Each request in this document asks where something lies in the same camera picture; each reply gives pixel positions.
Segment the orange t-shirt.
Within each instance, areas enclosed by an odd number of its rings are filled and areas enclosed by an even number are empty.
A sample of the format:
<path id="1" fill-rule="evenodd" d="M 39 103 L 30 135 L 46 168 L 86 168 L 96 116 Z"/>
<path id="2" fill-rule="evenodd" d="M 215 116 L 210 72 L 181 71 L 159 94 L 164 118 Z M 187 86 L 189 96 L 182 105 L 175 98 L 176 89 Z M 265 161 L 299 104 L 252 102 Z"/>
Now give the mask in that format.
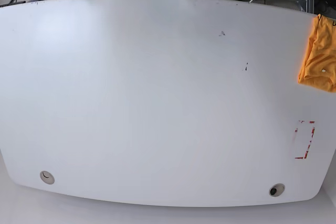
<path id="1" fill-rule="evenodd" d="M 321 14 L 313 19 L 298 83 L 335 93 L 335 20 Z"/>

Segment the red tape rectangle marking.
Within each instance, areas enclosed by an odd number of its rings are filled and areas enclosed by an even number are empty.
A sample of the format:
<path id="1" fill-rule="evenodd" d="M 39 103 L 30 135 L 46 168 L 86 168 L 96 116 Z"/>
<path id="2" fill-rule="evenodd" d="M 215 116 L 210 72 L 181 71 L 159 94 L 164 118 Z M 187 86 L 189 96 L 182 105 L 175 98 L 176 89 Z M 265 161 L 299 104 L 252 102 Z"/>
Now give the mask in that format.
<path id="1" fill-rule="evenodd" d="M 315 121 L 298 121 L 293 138 L 292 154 L 294 159 L 306 159 L 308 157 L 315 129 Z"/>

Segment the left table grommet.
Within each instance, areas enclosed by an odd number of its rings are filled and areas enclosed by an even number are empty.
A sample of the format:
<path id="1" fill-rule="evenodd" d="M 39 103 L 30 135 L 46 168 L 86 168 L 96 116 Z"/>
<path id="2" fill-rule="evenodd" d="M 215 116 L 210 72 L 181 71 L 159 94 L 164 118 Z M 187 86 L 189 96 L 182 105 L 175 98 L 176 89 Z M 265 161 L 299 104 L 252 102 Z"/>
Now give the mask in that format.
<path id="1" fill-rule="evenodd" d="M 44 183 L 48 185 L 52 185 L 55 182 L 55 178 L 53 177 L 53 175 L 47 171 L 41 171 L 40 178 Z"/>

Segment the table grommet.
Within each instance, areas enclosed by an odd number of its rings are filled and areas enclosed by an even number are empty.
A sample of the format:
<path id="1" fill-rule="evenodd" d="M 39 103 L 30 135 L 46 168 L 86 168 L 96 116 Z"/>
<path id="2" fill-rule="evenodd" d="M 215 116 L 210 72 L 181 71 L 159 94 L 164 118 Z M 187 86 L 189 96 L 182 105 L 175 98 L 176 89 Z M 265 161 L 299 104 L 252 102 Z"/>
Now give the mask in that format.
<path id="1" fill-rule="evenodd" d="M 278 197 L 285 191 L 284 184 L 275 184 L 269 190 L 269 195 L 272 197 Z"/>
<path id="2" fill-rule="evenodd" d="M 53 175 L 47 171 L 41 171 L 40 178 L 44 183 L 48 185 L 52 185 L 55 182 L 55 178 L 53 177 Z"/>

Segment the right table grommet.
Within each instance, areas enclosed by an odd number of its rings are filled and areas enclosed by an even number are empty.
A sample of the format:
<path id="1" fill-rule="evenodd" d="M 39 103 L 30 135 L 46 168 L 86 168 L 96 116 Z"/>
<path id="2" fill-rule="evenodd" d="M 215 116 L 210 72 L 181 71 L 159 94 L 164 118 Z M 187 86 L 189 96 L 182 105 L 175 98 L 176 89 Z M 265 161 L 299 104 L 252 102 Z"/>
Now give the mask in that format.
<path id="1" fill-rule="evenodd" d="M 284 184 L 275 184 L 269 190 L 269 195 L 272 197 L 278 197 L 285 191 Z"/>

